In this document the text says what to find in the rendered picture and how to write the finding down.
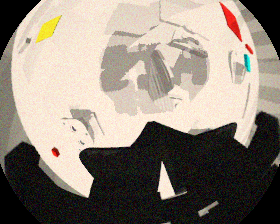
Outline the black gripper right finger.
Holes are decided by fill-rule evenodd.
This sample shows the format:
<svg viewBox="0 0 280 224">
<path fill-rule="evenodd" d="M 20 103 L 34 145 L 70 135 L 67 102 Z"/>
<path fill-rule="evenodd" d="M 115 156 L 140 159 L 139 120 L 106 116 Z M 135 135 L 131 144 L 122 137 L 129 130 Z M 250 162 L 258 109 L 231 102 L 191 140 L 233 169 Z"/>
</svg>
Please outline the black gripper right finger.
<svg viewBox="0 0 280 224">
<path fill-rule="evenodd" d="M 165 172 L 171 181 L 175 194 L 188 192 L 185 189 L 192 175 L 195 175 L 204 153 L 209 148 L 217 147 L 230 137 L 236 136 L 237 123 L 228 123 L 224 127 L 214 128 L 211 131 L 191 133 L 176 131 L 169 127 L 152 121 L 155 127 L 156 143 L 163 143 L 163 161 Z"/>
</svg>

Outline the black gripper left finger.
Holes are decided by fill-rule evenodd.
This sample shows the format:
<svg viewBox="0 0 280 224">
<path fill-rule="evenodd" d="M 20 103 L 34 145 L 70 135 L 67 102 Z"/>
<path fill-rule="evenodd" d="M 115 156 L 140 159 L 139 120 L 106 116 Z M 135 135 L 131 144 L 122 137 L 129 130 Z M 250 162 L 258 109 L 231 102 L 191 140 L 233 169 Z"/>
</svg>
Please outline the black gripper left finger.
<svg viewBox="0 0 280 224">
<path fill-rule="evenodd" d="M 159 192 L 163 143 L 156 143 L 152 121 L 145 124 L 143 132 L 131 147 L 89 147 L 80 152 L 81 164 L 93 179 L 96 176 L 135 177 L 151 176 L 155 192 Z"/>
</svg>

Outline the yellow flat plate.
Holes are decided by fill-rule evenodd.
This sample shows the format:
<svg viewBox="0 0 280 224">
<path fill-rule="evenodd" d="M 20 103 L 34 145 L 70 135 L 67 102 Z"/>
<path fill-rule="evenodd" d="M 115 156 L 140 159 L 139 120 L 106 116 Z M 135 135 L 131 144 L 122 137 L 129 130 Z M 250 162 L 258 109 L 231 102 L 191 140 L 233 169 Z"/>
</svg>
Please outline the yellow flat plate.
<svg viewBox="0 0 280 224">
<path fill-rule="evenodd" d="M 58 18 L 54 18 L 50 20 L 50 22 L 44 23 L 42 30 L 39 31 L 38 40 L 36 40 L 35 43 L 38 43 L 40 40 L 46 40 L 47 37 L 54 35 L 55 27 L 58 26 L 60 18 L 62 18 L 62 16 L 59 15 Z"/>
</svg>

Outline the teal rectangular block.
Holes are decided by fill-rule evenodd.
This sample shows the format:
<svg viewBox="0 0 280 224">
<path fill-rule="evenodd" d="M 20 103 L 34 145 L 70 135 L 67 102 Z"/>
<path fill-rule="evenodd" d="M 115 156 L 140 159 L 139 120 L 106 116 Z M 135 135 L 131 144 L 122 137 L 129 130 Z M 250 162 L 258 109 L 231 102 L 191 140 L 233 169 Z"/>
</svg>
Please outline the teal rectangular block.
<svg viewBox="0 0 280 224">
<path fill-rule="evenodd" d="M 245 63 L 246 71 L 250 72 L 250 63 L 249 63 L 250 59 L 249 56 L 246 55 L 246 53 L 244 55 L 244 59 L 245 59 L 244 63 Z"/>
</svg>

